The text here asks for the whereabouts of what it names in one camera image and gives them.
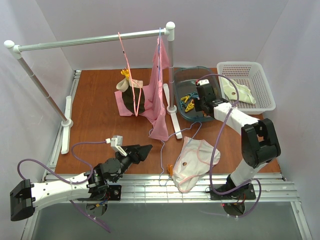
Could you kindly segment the orange clothespin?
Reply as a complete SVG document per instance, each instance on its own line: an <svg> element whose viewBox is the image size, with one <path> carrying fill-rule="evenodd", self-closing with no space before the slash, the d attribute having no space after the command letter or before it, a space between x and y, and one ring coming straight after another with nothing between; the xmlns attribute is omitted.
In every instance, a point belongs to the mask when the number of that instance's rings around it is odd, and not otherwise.
<svg viewBox="0 0 320 240"><path fill-rule="evenodd" d="M172 164L168 164L167 165L167 172L168 172L170 177L173 176L173 168L174 168L174 166Z"/></svg>

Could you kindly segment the pink garment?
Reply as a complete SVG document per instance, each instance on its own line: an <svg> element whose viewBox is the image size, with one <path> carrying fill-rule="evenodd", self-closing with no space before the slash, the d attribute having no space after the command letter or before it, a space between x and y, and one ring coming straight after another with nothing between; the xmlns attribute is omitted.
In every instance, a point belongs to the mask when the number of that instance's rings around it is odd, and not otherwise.
<svg viewBox="0 0 320 240"><path fill-rule="evenodd" d="M160 141L167 141L169 139L168 129L166 125L166 108L163 100L163 70L169 67L169 58L161 38L161 73L162 73L162 84L158 82L158 40L157 46L153 55L153 66L151 70L149 84L151 97L149 100L152 102L152 117L147 118L152 124L153 130L150 133L151 139Z"/></svg>

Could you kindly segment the white pink-trimmed underwear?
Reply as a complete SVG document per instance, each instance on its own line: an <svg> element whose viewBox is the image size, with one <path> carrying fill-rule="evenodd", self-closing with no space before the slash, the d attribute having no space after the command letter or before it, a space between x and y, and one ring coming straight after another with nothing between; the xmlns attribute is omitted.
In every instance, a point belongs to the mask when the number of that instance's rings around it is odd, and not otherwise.
<svg viewBox="0 0 320 240"><path fill-rule="evenodd" d="M210 170L214 147L205 140L185 137L181 153L172 170L172 180L181 193L188 193L199 178Z"/></svg>

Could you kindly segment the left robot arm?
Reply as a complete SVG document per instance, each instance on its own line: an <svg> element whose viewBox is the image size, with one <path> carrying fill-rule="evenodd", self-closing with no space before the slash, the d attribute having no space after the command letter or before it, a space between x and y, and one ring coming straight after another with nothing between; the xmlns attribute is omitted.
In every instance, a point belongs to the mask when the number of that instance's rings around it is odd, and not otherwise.
<svg viewBox="0 0 320 240"><path fill-rule="evenodd" d="M119 200L114 194L121 190L117 181L131 165L145 161L152 148L151 144L123 146L125 154L116 151L114 158L70 178L58 176L52 182L33 183L23 177L9 194L11 221L25 220L36 211L66 201Z"/></svg>

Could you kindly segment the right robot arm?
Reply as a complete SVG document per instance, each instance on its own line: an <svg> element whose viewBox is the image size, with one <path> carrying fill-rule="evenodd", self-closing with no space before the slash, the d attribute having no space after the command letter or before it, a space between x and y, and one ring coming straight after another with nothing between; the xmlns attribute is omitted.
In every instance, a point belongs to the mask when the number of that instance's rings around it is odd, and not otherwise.
<svg viewBox="0 0 320 240"><path fill-rule="evenodd" d="M210 83L200 80L196 84L198 98L194 100L195 110L203 111L213 119L222 122L214 151L225 126L229 126L241 137L241 155L237 168L227 177L226 183L211 191L218 196L229 195L251 183L260 169L281 154L281 148L273 122L260 120L238 110L224 98L217 98Z"/></svg>

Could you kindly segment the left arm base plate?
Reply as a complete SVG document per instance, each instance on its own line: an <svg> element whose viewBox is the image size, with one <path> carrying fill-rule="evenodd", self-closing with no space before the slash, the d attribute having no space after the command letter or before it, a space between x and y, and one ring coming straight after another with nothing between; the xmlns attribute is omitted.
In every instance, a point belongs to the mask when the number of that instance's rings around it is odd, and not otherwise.
<svg viewBox="0 0 320 240"><path fill-rule="evenodd" d="M121 193L121 185L109 185L102 194L102 201L120 201Z"/></svg>

